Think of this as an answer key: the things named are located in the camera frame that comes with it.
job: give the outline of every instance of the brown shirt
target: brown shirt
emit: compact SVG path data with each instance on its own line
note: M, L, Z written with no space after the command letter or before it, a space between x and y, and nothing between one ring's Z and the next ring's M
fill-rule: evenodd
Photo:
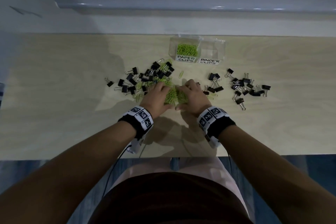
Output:
M168 172L132 177L115 186L88 222L98 223L252 222L241 201L222 185Z

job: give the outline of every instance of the pink pants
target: pink pants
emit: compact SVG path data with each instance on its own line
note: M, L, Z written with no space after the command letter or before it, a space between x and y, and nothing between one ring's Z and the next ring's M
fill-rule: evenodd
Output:
M122 181L138 176L150 173L160 173L160 172L174 172L170 169L171 158L152 158L147 162L134 165L127 170L125 170L120 177L115 181L112 188ZM191 157L191 158L180 158L180 170L179 173L190 174L200 176L214 182L219 183L224 186L233 194L235 194L244 208L247 208L243 197L237 187L235 180L225 169L222 162L217 157Z

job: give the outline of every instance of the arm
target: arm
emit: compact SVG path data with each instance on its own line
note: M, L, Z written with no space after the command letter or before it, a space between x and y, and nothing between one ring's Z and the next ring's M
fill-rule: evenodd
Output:
M189 103L178 109L198 117L211 106L194 81L180 89ZM280 155L235 125L224 129L218 139L283 223L336 223L336 197Z
M169 89L158 83L143 98L153 119L171 107L164 105ZM120 121L61 153L0 195L0 222L66 223L135 135Z

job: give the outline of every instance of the forearm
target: forearm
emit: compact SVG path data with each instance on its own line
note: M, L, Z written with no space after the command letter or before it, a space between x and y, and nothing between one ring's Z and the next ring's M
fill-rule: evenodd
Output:
M336 207L332 194L237 126L226 128L219 140L251 185L284 223L291 223L288 218L292 214L292 223L298 214L311 221L316 216L321 220L330 216L331 209Z
M2 223L66 223L135 133L130 124L118 122L9 188L0 196Z

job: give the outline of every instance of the hand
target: hand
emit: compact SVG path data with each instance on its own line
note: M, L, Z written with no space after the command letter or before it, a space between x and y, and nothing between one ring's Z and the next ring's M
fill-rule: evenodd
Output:
M194 80L189 80L184 86L178 88L188 97L188 103L179 104L176 110L185 110L198 117L205 109L212 107L207 96L201 90L201 86Z
M149 88L148 94L143 97L140 106L149 111L153 119L159 117L168 109L173 108L172 105L164 104L169 90L170 87L165 86L164 82L154 84Z

